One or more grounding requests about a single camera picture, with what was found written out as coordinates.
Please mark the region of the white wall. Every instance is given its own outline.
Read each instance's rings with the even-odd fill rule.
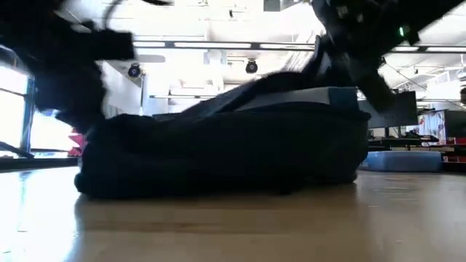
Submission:
[[[108,88],[104,102],[113,106],[119,113],[139,114],[141,111],[142,89],[123,76],[107,62],[102,62],[103,83]]]
[[[143,81],[143,115],[168,113],[167,98],[149,98],[150,95],[167,96],[170,91],[171,76],[165,73],[165,65],[145,64],[147,74]]]
[[[460,102],[434,102],[429,104],[429,108],[435,108],[435,110],[462,110]]]
[[[201,101],[201,99],[196,98],[179,98],[174,100],[176,104],[169,104],[168,98],[149,98],[143,108],[143,114],[145,116],[153,116],[155,114],[180,113]]]
[[[429,83],[425,93],[427,99],[454,99],[460,97],[461,83],[459,81],[451,81],[444,83]]]
[[[376,138],[384,138],[385,137],[385,128],[373,128],[374,131],[374,137]],[[397,138],[398,137],[398,128],[397,127],[391,127],[389,128],[390,135]],[[405,128],[401,128],[401,135],[404,135]]]

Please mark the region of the black monitor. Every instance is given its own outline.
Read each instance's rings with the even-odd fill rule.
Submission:
[[[396,95],[395,104],[384,113],[378,113],[367,100],[359,101],[359,109],[372,117],[369,128],[400,127],[418,125],[416,92],[402,92]]]
[[[466,111],[446,110],[444,117],[447,138],[466,137]]]

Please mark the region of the red object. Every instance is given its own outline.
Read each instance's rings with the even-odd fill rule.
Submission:
[[[447,145],[466,145],[466,138],[447,138]],[[466,156],[448,156],[445,162],[466,163]]]
[[[71,134],[68,136],[77,146],[74,146],[70,151],[68,151],[68,156],[81,156],[82,150],[86,146],[86,140],[84,136],[77,133],[75,129],[71,131]]]

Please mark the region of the ceiling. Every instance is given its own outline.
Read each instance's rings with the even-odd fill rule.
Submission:
[[[117,7],[110,27],[132,31],[137,39],[180,41],[261,41],[303,42],[322,31],[312,8],[295,4],[281,12],[265,12],[268,0],[176,0],[172,7],[154,7],[138,0],[125,0]],[[67,9],[79,19],[91,18],[102,24],[105,8],[110,0],[72,1]],[[466,4],[426,28],[421,33],[424,44],[466,44]],[[248,58],[258,64],[259,75],[278,71],[294,59],[294,66],[302,66],[312,53],[226,51],[226,65],[217,70],[205,67],[204,53],[208,50],[150,49],[138,50],[145,63],[163,63],[175,79],[190,79],[193,75],[206,79],[219,74],[224,83],[239,84],[254,75],[245,73]],[[405,84],[408,79],[425,82],[446,69],[461,67],[460,55],[391,54],[380,73],[390,86]]]

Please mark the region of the blurry black object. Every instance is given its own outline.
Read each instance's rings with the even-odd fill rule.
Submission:
[[[367,130],[367,139],[374,139],[374,131],[373,130]]]
[[[19,157],[24,157],[28,159],[34,158],[33,154],[30,154],[28,152],[15,148],[14,146],[11,146],[10,144],[2,142],[2,141],[0,141],[0,151],[12,152],[13,154],[17,154]]]
[[[323,83],[346,78],[364,93],[377,112],[386,111],[394,100],[377,73],[381,57],[403,41],[416,44],[421,29],[461,3],[462,0],[314,0],[311,5],[326,35],[315,55],[319,63],[309,64],[311,74],[319,71]]]
[[[445,110],[444,127],[447,138],[466,138],[466,111]]]
[[[420,138],[421,136],[416,132],[416,130],[410,130],[405,133],[404,138]]]
[[[166,1],[143,0],[167,5]],[[108,20],[117,0],[106,14]],[[36,107],[56,109],[57,118],[78,132],[104,120],[106,94],[95,61],[132,60],[133,37],[86,21],[89,32],[75,31],[59,17],[63,0],[0,0],[0,44],[12,49],[35,76]]]
[[[372,116],[368,123],[369,128],[403,127],[419,124],[416,93],[414,91],[402,92],[393,96],[392,106],[381,113],[377,112],[367,100],[359,101],[359,109]]]

